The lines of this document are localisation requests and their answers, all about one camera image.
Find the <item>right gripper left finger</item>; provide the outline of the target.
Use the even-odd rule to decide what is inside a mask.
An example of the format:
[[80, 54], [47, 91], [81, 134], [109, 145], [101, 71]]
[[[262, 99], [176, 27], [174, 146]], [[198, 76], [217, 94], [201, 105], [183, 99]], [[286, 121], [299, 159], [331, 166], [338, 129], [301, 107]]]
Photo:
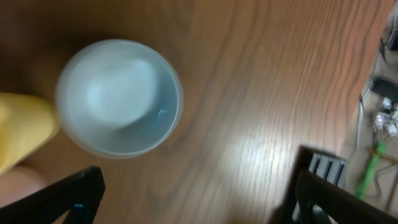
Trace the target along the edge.
[[1, 223], [93, 223], [105, 192], [103, 174], [90, 166], [1, 208]]

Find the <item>yellow cup front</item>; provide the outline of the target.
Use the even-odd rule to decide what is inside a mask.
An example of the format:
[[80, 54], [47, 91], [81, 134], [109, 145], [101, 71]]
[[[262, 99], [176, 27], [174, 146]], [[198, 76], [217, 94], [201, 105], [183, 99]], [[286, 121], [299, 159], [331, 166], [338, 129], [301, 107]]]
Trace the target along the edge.
[[54, 107], [36, 96], [1, 93], [1, 173], [12, 169], [59, 130]]

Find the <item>pink cup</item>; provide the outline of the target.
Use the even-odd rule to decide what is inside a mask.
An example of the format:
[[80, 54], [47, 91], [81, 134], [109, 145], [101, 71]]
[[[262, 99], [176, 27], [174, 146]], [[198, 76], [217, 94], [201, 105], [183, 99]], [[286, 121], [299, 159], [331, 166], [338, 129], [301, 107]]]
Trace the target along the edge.
[[1, 175], [1, 207], [46, 188], [47, 180], [28, 167], [13, 167]]

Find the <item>light grey small bowl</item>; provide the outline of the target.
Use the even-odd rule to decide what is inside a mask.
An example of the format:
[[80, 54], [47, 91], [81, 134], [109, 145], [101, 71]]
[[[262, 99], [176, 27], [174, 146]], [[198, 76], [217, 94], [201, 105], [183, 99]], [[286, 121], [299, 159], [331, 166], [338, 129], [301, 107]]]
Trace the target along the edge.
[[77, 52], [57, 83], [65, 133], [100, 157], [127, 159], [163, 143], [183, 110], [179, 77], [158, 52], [131, 40], [95, 42]]

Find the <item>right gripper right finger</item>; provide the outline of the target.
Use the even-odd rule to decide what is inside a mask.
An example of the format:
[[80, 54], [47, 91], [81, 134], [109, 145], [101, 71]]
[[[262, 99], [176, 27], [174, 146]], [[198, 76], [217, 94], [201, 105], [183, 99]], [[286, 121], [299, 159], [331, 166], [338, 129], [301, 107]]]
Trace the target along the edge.
[[295, 185], [300, 223], [397, 224], [397, 219], [303, 170]]

